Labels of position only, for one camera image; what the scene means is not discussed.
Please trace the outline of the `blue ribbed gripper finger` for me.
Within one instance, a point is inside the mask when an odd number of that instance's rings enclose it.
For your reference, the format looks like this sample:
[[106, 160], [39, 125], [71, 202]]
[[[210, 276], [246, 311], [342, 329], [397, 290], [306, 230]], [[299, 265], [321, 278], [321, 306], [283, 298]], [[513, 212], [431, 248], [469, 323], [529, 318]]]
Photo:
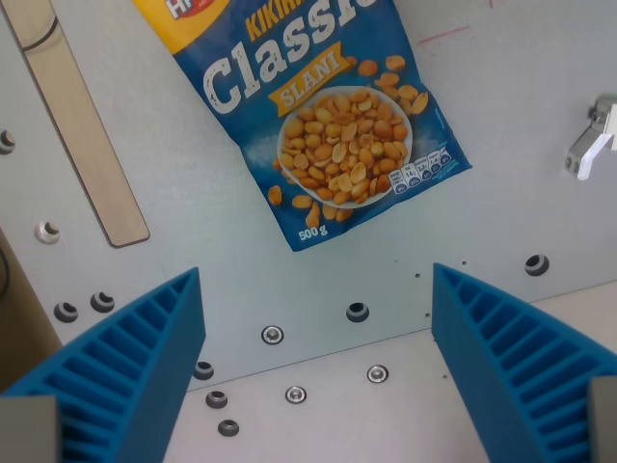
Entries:
[[615, 353], [440, 263], [431, 332], [490, 461], [591, 461], [588, 387], [615, 374]]
[[192, 268], [95, 324], [4, 394], [58, 400], [64, 462], [161, 462], [204, 340]]

